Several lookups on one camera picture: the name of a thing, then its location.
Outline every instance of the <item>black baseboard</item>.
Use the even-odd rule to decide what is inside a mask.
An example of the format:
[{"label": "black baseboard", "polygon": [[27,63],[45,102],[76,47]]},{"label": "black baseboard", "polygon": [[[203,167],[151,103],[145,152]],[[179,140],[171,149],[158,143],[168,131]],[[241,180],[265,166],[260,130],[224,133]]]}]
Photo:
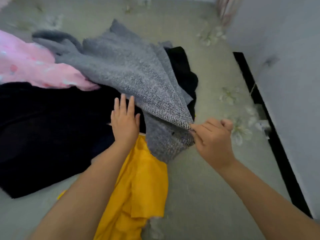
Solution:
[{"label": "black baseboard", "polygon": [[[246,62],[245,56],[243,55],[242,52],[233,52],[233,55],[241,69],[242,76],[247,84],[248,90],[251,91],[252,88],[254,87],[255,82],[254,82],[254,77],[251,74],[250,68]],[[278,134],[275,130],[275,127],[272,123],[272,120],[269,116],[269,113],[266,109],[266,106],[263,102],[263,99],[260,95],[260,92],[257,86],[255,86],[255,88],[253,89],[251,97],[255,104],[262,104],[264,112],[266,113],[267,119],[270,123],[271,133],[269,134],[269,137],[270,137],[269,144],[274,154],[274,157],[277,161],[278,167],[280,169],[283,181],[286,185],[286,188],[288,190],[292,203],[298,209],[304,212],[307,216],[312,218],[309,207],[306,203],[306,200],[303,197],[300,186],[297,182],[294,172],[292,171],[290,162],[288,161],[285,150],[283,149],[281,141],[278,137]]]}]

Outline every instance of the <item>yellow fabric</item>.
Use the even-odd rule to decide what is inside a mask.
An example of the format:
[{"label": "yellow fabric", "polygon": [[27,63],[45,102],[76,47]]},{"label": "yellow fabric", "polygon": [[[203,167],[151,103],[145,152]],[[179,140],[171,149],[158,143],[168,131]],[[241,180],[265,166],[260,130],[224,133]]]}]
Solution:
[{"label": "yellow fabric", "polygon": [[139,135],[120,170],[94,240],[141,239],[147,220],[163,217],[167,194],[167,165],[150,153],[145,136]]}]

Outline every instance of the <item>ribbed knit texture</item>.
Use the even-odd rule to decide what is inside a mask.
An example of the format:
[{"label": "ribbed knit texture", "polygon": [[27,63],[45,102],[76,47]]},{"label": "ribbed knit texture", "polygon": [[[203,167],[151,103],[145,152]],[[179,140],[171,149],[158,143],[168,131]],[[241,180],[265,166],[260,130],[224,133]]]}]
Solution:
[{"label": "ribbed knit texture", "polygon": [[59,31],[37,31],[33,40],[50,49],[56,63],[69,64],[95,83],[133,95],[144,114],[148,148],[159,160],[167,163],[194,144],[186,103],[192,98],[179,87],[162,45],[142,40],[117,20],[82,45]]}]

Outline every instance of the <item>black cloth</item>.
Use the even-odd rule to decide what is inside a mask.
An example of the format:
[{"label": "black cloth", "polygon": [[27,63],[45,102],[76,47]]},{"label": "black cloth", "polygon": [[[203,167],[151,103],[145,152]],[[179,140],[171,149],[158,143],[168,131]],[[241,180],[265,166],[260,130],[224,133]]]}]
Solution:
[{"label": "black cloth", "polygon": [[166,48],[165,49],[177,78],[179,86],[189,94],[193,100],[188,104],[188,109],[195,120],[195,105],[196,105],[196,88],[198,86],[198,77],[194,74],[189,66],[187,54],[182,47]]},{"label": "black cloth", "polygon": [[[181,47],[167,49],[178,84],[194,99],[198,78]],[[120,93],[102,86],[45,89],[26,82],[0,85],[0,187],[12,198],[82,173],[113,142],[110,115]],[[143,113],[140,132],[146,132]]]}]

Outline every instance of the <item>human arm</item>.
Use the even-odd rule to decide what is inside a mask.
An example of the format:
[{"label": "human arm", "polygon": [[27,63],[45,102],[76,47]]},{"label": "human arm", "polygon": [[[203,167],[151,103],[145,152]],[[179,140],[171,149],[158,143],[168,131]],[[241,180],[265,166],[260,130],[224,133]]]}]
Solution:
[{"label": "human arm", "polygon": [[191,125],[200,155],[237,193],[267,240],[319,239],[320,226],[264,183],[233,154],[229,120]]},{"label": "human arm", "polygon": [[140,115],[134,116],[134,98],[122,94],[111,113],[115,142],[93,160],[70,189],[42,219],[30,240],[92,240],[114,190],[120,169],[137,140]]}]

